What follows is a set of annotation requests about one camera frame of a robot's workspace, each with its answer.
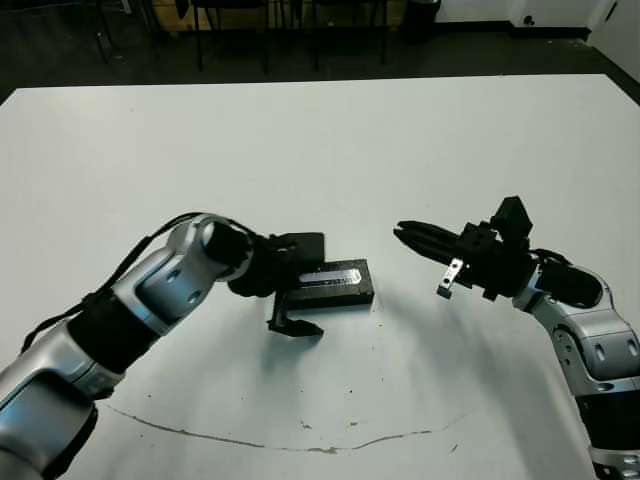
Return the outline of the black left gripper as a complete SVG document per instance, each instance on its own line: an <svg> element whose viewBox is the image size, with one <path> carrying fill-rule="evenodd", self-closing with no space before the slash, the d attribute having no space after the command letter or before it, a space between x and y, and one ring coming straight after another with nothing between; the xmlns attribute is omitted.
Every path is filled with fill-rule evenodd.
<svg viewBox="0 0 640 480"><path fill-rule="evenodd" d="M292 338L323 335L323 329L304 320L288 317L289 292L296 278L297 243L293 234L254 236L253 256L246 272L228 282L229 289L242 297L266 298L275 295L268 329Z"/></svg>

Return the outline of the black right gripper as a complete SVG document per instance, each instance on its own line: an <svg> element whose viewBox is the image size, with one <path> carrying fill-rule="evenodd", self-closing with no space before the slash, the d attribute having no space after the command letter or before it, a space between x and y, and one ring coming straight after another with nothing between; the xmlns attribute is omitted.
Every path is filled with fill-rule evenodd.
<svg viewBox="0 0 640 480"><path fill-rule="evenodd" d="M434 224L403 220L393 233L418 255L449 265L436 290L439 296L450 299L458 283L481 287L483 297L494 301L514 297L531 275L531 229L528 221L482 221L467 223L458 235Z"/></svg>

